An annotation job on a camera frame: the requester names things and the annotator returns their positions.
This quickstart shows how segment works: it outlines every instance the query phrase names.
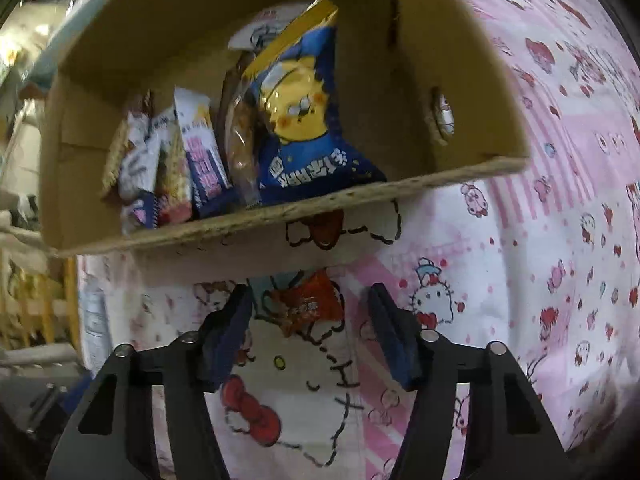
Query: purple snack package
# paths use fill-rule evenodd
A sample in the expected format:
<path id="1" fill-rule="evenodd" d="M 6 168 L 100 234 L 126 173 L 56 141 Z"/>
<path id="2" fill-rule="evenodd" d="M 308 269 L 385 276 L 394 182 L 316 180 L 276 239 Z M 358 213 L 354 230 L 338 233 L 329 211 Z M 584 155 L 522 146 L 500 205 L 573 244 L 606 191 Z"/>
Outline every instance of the purple snack package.
<path id="1" fill-rule="evenodd" d="M 123 206 L 120 221 L 124 235 L 130 235 L 138 229 L 158 227 L 158 199 L 153 193 L 143 192 L 131 204 Z"/>
<path id="2" fill-rule="evenodd" d="M 199 218 L 224 212 L 237 199 L 225 173 L 209 114 L 210 99 L 184 88 L 174 92 L 175 112 L 193 179 Z"/>

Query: hello kitty print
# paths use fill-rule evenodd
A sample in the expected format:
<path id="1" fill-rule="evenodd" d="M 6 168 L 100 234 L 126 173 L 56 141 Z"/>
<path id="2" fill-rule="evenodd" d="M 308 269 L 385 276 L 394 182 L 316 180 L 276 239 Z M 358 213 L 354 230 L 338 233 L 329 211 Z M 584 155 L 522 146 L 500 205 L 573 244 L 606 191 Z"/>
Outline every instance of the hello kitty print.
<path id="1" fill-rule="evenodd" d="M 254 315 L 225 388 L 207 394 L 233 478 L 390 477 L 414 395 L 386 370 L 363 300 L 372 283 L 456 343 L 507 343 L 567 449 L 612 423 L 640 379 L 627 365 L 640 358 L 640 70 L 597 0 L 465 1 L 519 107 L 524 172 L 82 258 L 106 292 L 113 343 L 140 349 L 196 328 L 248 279 Z M 460 126 L 455 102 L 450 113 Z M 344 324 L 281 338 L 264 293 L 324 266 Z M 445 480 L 460 474 L 470 421 L 468 391 L 456 397 Z"/>

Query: red bow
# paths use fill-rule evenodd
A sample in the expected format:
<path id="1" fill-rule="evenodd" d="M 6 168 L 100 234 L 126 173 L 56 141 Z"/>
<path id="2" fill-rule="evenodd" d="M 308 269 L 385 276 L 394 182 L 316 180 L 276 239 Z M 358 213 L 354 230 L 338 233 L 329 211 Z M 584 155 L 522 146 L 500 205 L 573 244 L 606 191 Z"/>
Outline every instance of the red bow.
<path id="1" fill-rule="evenodd" d="M 258 444 L 269 447 L 278 441 L 282 431 L 278 414 L 269 406 L 261 405 L 254 396 L 248 394 L 239 376 L 229 376 L 222 386 L 220 399 L 225 408 L 240 413 L 249 423 L 249 435 Z"/>

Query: yellow cartoon character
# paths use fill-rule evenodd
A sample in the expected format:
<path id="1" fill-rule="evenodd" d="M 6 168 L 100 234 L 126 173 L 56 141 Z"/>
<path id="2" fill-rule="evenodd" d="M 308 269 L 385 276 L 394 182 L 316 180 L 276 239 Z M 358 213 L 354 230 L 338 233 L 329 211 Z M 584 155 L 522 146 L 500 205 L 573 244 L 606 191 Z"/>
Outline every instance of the yellow cartoon character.
<path id="1" fill-rule="evenodd" d="M 317 139 L 326 133 L 327 94 L 316 79 L 316 58 L 279 61 L 260 85 L 260 104 L 280 142 Z"/>

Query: blue snack bag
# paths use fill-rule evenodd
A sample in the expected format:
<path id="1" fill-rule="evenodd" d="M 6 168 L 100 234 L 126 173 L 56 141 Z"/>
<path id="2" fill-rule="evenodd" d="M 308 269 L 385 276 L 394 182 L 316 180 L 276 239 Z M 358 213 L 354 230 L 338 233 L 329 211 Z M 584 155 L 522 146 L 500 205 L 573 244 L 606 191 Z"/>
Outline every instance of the blue snack bag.
<path id="1" fill-rule="evenodd" d="M 386 180 L 342 138 L 334 81 L 337 11 L 329 0 L 316 1 L 243 73 L 268 124 L 258 151 L 265 205 Z"/>

